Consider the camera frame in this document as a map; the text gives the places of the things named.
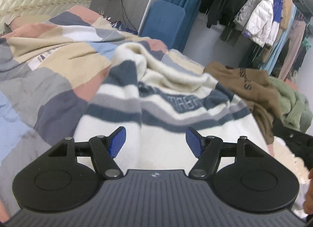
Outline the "person's right hand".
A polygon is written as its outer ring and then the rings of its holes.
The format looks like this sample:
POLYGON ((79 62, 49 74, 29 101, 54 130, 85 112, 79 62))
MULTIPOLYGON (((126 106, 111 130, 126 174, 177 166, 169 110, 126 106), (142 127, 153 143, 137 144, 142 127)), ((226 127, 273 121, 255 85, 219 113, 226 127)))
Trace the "person's right hand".
POLYGON ((305 195, 305 202, 303 204, 304 212, 308 215, 313 214, 313 169, 310 170, 308 179, 310 180, 308 191, 305 195))

